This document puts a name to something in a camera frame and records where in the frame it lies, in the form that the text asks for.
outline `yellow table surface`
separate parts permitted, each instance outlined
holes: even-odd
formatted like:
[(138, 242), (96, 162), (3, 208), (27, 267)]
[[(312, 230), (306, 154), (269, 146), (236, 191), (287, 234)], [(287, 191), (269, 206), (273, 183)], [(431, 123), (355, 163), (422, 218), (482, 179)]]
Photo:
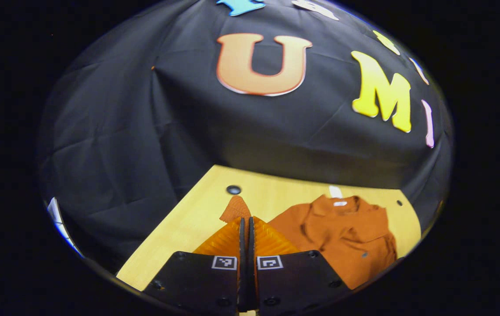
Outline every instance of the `yellow table surface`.
[(398, 257), (410, 252), (421, 237), (416, 212), (400, 190), (293, 180), (215, 165), (130, 256), (117, 278), (143, 291), (172, 253), (193, 252), (225, 225), (219, 217), (232, 197), (226, 192), (230, 185), (242, 189), (239, 195), (252, 215), (265, 222), (295, 204), (310, 203), (322, 194), (330, 197), (330, 186), (337, 186), (344, 198), (357, 195), (369, 204), (386, 208)]

